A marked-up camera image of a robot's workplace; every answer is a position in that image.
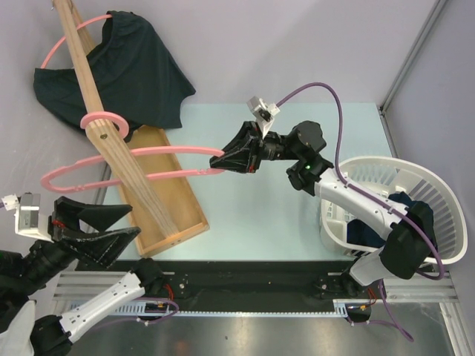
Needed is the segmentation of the pink plastic hanger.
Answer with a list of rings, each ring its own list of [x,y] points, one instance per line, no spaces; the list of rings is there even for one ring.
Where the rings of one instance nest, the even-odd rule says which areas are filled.
[[[81,159],[72,165],[62,166],[45,174],[40,180],[43,188],[52,192],[65,194],[87,191],[95,188],[106,188],[119,184],[132,188],[140,188],[150,181],[159,179],[208,176],[223,172],[221,169],[207,168],[145,174],[136,161],[138,156],[158,154],[202,154],[209,156],[221,156],[223,155],[223,151],[216,148],[189,145],[165,145],[147,148],[135,148],[130,150],[122,140],[129,133],[128,123],[120,115],[108,111],[95,111],[84,115],[80,121],[80,127],[84,130],[93,128],[110,128],[112,132],[109,133],[105,138],[99,139],[99,156]],[[51,183],[53,179],[66,173],[70,173],[76,169],[93,165],[102,161],[109,164],[115,176],[117,177],[116,179],[70,187],[58,187]]]

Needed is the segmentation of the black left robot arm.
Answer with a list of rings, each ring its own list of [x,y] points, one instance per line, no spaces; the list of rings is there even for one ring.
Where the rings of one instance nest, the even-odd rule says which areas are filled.
[[[107,316],[138,317],[164,287],[150,258],[124,273],[110,270],[140,233],[115,228],[131,206],[60,197],[45,216],[39,202],[32,193],[1,198],[1,207],[13,212],[16,234],[33,240],[27,254],[1,253],[3,355],[66,355]]]

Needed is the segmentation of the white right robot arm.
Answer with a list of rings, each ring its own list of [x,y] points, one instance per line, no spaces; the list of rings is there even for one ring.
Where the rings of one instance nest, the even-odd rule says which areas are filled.
[[[295,190],[330,201],[372,228],[385,244],[353,263],[342,279],[348,296],[360,297],[386,277],[409,280],[427,257],[439,256],[431,209],[422,202],[406,206],[352,182],[322,157],[326,145],[317,122],[301,122],[287,135],[262,134],[257,123],[244,122],[223,154],[209,163],[211,168],[250,174],[264,160],[292,160],[286,174]]]

